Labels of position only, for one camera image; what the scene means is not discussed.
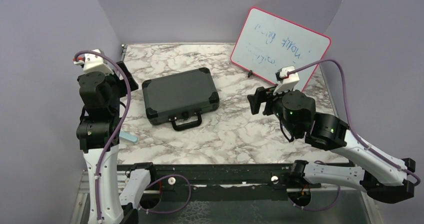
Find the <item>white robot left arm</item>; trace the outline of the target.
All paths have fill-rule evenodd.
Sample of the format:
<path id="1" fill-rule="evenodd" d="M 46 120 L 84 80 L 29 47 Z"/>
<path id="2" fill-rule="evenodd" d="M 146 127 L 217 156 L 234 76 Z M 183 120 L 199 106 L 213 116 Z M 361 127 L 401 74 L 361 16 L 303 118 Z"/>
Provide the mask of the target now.
<path id="1" fill-rule="evenodd" d="M 135 224 L 138 213 L 134 202 L 120 200 L 117 167 L 121 98 L 138 90 L 139 85 L 122 61 L 117 63 L 122 79 L 103 59 L 79 57 L 74 64 L 83 68 L 77 78 L 83 108 L 76 136 L 88 173 L 88 223 Z"/>

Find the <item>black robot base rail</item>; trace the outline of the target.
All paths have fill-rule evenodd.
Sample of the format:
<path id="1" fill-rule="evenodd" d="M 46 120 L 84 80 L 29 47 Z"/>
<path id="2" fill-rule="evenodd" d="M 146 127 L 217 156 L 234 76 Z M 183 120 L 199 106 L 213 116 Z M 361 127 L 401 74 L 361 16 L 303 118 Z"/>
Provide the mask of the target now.
<path id="1" fill-rule="evenodd" d="M 120 173 L 130 175 L 146 168 L 152 180 L 164 178 L 147 189 L 142 200 L 161 202 L 286 201 L 287 190 L 309 188 L 292 174 L 292 165 L 271 164 L 119 164 Z"/>

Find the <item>black poker set case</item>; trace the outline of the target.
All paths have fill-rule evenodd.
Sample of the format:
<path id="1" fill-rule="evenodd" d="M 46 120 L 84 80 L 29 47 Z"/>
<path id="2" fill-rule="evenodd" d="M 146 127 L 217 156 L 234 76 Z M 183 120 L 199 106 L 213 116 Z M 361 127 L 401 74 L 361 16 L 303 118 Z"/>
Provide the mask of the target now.
<path id="1" fill-rule="evenodd" d="M 175 131 L 202 124 L 202 114 L 214 112 L 220 97 L 209 68 L 146 80 L 142 83 L 146 117 L 157 126 L 171 123 Z"/>

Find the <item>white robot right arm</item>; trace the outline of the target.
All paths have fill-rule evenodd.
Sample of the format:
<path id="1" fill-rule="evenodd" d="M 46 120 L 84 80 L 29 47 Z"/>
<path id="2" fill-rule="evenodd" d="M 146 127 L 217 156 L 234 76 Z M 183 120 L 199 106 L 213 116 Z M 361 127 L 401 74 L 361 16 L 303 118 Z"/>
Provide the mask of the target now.
<path id="1" fill-rule="evenodd" d="M 349 125 L 338 117 L 316 111 L 316 102 L 299 90 L 274 94 L 274 88 L 259 87 L 247 100 L 256 115 L 277 117 L 284 137 L 292 142 L 303 139 L 313 148 L 338 154 L 353 166 L 334 166 L 296 160 L 288 174 L 289 183 L 300 188 L 311 184 L 332 184 L 356 189 L 370 198 L 395 204 L 411 199 L 415 185 L 408 176 L 415 161 L 395 158 L 358 139 Z"/>

